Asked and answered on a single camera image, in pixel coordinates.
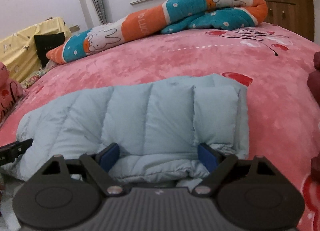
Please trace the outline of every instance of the wooden cabinet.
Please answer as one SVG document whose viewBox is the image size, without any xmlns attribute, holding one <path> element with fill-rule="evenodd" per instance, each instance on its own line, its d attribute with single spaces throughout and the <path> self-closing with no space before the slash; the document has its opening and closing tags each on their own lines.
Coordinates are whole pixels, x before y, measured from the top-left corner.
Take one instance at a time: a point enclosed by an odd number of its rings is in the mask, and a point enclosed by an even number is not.
<svg viewBox="0 0 320 231">
<path fill-rule="evenodd" d="M 315 37 L 313 0 L 265 0 L 268 16 L 265 22 L 279 25 L 308 40 Z"/>
</svg>

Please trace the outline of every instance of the folded blanket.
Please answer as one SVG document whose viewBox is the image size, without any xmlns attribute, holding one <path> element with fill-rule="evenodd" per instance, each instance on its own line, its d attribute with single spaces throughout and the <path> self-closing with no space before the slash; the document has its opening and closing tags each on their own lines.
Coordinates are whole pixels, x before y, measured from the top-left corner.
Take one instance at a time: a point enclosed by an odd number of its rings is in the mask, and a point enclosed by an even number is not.
<svg viewBox="0 0 320 231">
<path fill-rule="evenodd" d="M 73 36 L 49 51 L 47 57 L 58 64 L 65 64 L 162 29 L 162 33 L 188 28 L 234 30 L 256 26 L 264 21 L 267 14 L 264 0 L 167 0 L 162 5 Z"/>
<path fill-rule="evenodd" d="M 32 138 L 33 145 L 2 171 L 27 181 L 55 154 L 74 159 L 116 142 L 120 159 L 109 173 L 118 181 L 204 178 L 198 144 L 248 156 L 246 90 L 213 74 L 70 93 L 22 118 L 17 140 Z"/>
</svg>

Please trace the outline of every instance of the bed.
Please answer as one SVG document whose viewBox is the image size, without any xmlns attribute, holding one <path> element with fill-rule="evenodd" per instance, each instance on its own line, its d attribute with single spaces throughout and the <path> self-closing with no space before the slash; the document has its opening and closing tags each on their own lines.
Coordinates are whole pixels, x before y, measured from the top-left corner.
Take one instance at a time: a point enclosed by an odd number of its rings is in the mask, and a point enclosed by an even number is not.
<svg viewBox="0 0 320 231">
<path fill-rule="evenodd" d="M 320 46 L 268 23 L 125 43 L 59 65 L 40 78 L 1 127 L 0 146 L 15 141 L 26 113 L 64 94 L 218 73 L 248 86 L 249 159 L 266 156 L 303 193 L 306 209 L 298 228 L 320 230 L 320 185 L 310 177 L 310 160 L 320 151 L 320 109 L 306 84 L 318 51 Z"/>
</svg>

